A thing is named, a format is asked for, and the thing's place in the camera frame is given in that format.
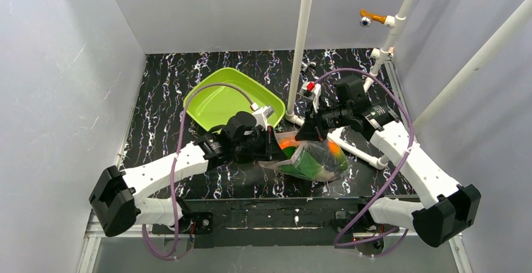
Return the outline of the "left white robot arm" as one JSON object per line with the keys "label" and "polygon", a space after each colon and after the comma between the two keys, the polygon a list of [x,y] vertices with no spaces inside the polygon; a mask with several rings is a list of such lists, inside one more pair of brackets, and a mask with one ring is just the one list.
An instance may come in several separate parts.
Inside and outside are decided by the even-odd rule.
{"label": "left white robot arm", "polygon": [[274,128],[256,112],[240,111],[226,124],[212,127],[178,153],[134,168],[120,170],[116,165],[105,168],[88,201],[106,237],[120,235],[134,225],[174,227],[189,211],[177,198],[151,198],[153,193],[229,162],[286,158]]}

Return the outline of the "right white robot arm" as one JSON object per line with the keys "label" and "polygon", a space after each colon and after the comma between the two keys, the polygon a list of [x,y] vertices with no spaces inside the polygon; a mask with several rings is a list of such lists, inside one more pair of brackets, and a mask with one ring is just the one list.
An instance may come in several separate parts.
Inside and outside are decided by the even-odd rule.
{"label": "right white robot arm", "polygon": [[429,246],[439,247],[473,225],[481,200],[474,185],[462,186],[410,140],[399,116],[386,103],[372,103],[362,79],[353,76],[334,84],[337,99],[326,102],[321,86],[304,82],[300,95],[311,100],[297,141],[323,141],[331,129],[350,127],[378,148],[418,194],[418,203],[378,195],[367,204],[371,221],[413,229]]}

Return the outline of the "clear zip top bag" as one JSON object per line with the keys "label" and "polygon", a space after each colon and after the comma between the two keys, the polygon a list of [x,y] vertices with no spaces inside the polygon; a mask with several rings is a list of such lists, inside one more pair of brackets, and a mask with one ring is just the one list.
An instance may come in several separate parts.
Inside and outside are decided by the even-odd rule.
{"label": "clear zip top bag", "polygon": [[334,181],[349,171],[349,161],[334,141],[296,141],[295,135],[295,131],[276,133],[275,139],[285,159],[258,164],[264,169],[317,182]]}

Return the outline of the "orange fake fruit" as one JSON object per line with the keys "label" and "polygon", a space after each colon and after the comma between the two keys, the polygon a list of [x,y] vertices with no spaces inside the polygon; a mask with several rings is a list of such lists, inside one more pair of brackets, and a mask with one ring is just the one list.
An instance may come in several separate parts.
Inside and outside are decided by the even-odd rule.
{"label": "orange fake fruit", "polygon": [[281,150],[284,150],[288,147],[294,147],[297,148],[301,143],[299,141],[295,140],[294,136],[287,136],[277,139],[277,142],[281,148]]}

